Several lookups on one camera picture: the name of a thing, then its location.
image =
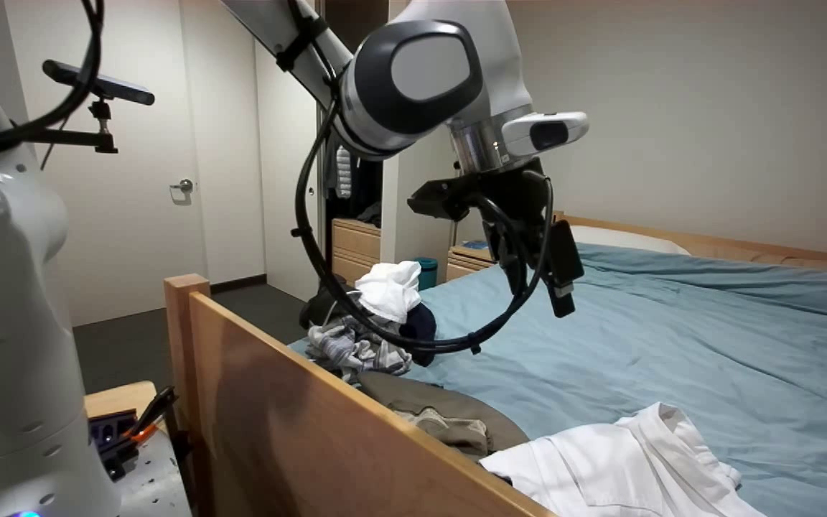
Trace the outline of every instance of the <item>bed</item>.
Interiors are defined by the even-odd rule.
[[[827,515],[827,255],[658,236],[691,255],[579,245],[575,317],[548,317],[536,292],[483,354],[408,377],[471,394],[527,436],[668,401],[741,470],[756,508]],[[499,292],[504,275],[487,266],[424,291],[424,304],[460,335],[502,308]],[[200,279],[169,279],[166,299],[204,515],[546,515],[213,304]]]

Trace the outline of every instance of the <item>wooden bed frame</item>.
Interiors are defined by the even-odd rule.
[[[827,252],[634,229],[695,255],[825,266]],[[209,299],[166,282],[169,360],[189,441],[180,466],[197,517],[255,515],[548,515],[457,450]]]

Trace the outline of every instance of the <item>white cloth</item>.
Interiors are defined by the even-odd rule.
[[[404,324],[408,312],[420,304],[420,271],[420,261],[374,265],[370,272],[355,282],[359,304],[380,319]]]
[[[736,495],[737,470],[718,463],[698,427],[668,404],[530,440],[483,466],[553,515],[760,515]]]

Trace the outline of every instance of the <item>blue bed sheet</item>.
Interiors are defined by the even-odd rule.
[[[527,436],[665,401],[743,474],[767,515],[827,515],[827,272],[582,248],[576,312],[543,288],[483,354],[408,377],[484,398]],[[424,291],[438,335],[509,304],[490,266]]]

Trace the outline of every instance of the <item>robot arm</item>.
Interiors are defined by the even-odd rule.
[[[582,265],[569,223],[543,219],[552,189],[536,156],[582,137],[588,120],[530,108],[504,0],[410,0],[355,55],[299,0],[224,2],[319,105],[335,105],[352,156],[385,161],[447,124],[466,176],[424,183],[410,210],[460,222],[480,206],[512,291],[526,291],[530,261],[553,312],[572,312]]]

